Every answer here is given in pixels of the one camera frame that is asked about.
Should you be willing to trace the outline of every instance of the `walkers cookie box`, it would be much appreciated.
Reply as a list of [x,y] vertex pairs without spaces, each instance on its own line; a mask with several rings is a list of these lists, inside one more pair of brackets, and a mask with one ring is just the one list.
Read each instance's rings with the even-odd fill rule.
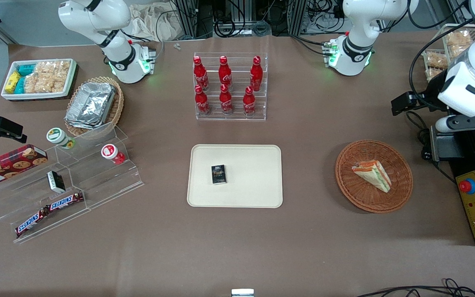
[[47,162],[47,153],[32,144],[0,156],[0,181]]

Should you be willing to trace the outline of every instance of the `table surface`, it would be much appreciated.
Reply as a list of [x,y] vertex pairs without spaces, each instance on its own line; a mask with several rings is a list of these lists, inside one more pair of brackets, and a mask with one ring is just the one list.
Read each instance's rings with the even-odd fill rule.
[[[390,111],[390,100],[409,90],[412,58],[433,34],[381,34],[371,63],[355,77],[324,68],[290,38],[212,38],[180,42],[181,51],[167,43],[154,75],[121,85],[119,127],[145,185],[22,245],[0,224],[0,296],[209,297],[254,288],[259,297],[348,297],[441,285],[442,278],[475,289],[475,246],[458,192],[421,160],[416,128]],[[266,122],[196,120],[193,53],[229,50],[269,53]],[[11,46],[9,54],[11,62],[73,58],[77,85],[112,76],[96,46]],[[419,61],[419,88],[423,71]],[[67,103],[0,97],[0,116],[22,124],[29,143],[50,147],[45,133],[64,126]],[[341,194],[335,160],[359,139],[385,141],[409,162],[414,189],[402,209],[369,214]],[[282,206],[189,206],[190,151],[199,143],[279,146]],[[0,154],[18,146],[0,139]]]

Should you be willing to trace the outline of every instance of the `round wicker basket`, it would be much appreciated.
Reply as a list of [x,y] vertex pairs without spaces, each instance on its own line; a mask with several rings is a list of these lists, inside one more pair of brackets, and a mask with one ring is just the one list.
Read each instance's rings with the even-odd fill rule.
[[[120,120],[122,108],[124,107],[124,94],[122,93],[122,90],[119,84],[112,78],[102,77],[102,76],[91,78],[85,83],[109,83],[115,87],[116,92],[115,92],[115,96],[113,97],[113,104],[111,104],[111,109],[109,109],[109,114],[108,114],[106,123],[113,122],[116,125],[118,123],[118,120]],[[82,86],[83,84],[81,84],[74,91],[73,95],[71,96],[71,100],[69,100],[67,110],[71,107],[71,104],[74,101],[74,97],[76,96],[76,94],[78,93],[78,91],[80,90]],[[82,135],[83,133],[90,130],[90,129],[73,127],[70,124],[68,124],[68,122],[66,122],[66,127],[67,127],[67,130],[71,132],[71,134],[74,135],[75,137],[77,137],[78,135]]]
[[[385,193],[352,171],[357,162],[378,160],[392,181]],[[413,177],[408,163],[381,141],[361,140],[347,145],[337,158],[335,175],[342,193],[354,205],[369,212],[384,214],[405,205],[413,190]]]

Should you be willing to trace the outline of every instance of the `acrylic bottle rack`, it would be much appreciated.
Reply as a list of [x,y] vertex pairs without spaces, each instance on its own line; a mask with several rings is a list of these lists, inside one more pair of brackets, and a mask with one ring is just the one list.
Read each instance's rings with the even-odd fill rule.
[[[127,138],[117,126],[106,124],[76,137],[70,150],[51,147],[46,150],[47,163],[0,182],[0,222],[10,225],[8,237],[23,243],[142,186],[138,169],[124,145]],[[124,163],[115,165],[102,157],[100,150],[107,143],[124,152]],[[61,175],[66,192],[58,194],[50,189],[49,171]],[[16,239],[15,228],[41,207],[79,191],[83,192],[83,201],[48,214]]]
[[[267,117],[267,73],[269,69],[269,59],[267,53],[207,53],[196,52],[194,56],[200,56],[203,65],[208,72],[209,90],[205,92],[208,97],[211,113],[207,116],[199,114],[195,108],[195,116],[198,120],[266,120]],[[219,57],[228,58],[228,66],[232,70],[232,106],[234,112],[231,115],[224,115],[219,101],[221,93],[219,82]],[[263,69],[263,79],[261,88],[254,92],[256,97],[256,113],[252,117],[245,117],[243,113],[243,96],[245,88],[250,85],[250,68],[252,67],[252,58],[261,57],[261,67]]]

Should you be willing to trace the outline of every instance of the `coca-cola bottle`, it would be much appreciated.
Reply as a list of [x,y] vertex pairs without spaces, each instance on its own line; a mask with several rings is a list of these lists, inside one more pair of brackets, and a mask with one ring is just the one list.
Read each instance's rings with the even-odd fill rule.
[[250,86],[245,89],[245,96],[243,96],[243,111],[246,117],[253,117],[256,112],[256,97]]
[[229,91],[232,91],[232,70],[228,66],[226,56],[219,57],[219,81],[221,85],[226,85]]
[[231,115],[234,112],[232,108],[232,95],[228,91],[227,85],[221,85],[221,94],[219,94],[219,101],[221,101],[221,109],[224,115]]
[[194,57],[194,76],[198,85],[203,88],[203,91],[207,91],[209,89],[208,73],[206,73],[206,69],[201,63],[200,56]]
[[203,87],[197,85],[195,87],[195,103],[198,106],[199,114],[202,116],[207,116],[210,114],[210,105],[208,104],[208,98],[203,92]]
[[260,56],[254,56],[254,59],[252,59],[252,68],[250,69],[250,86],[254,92],[260,90],[262,79],[263,69],[261,69],[261,58]]

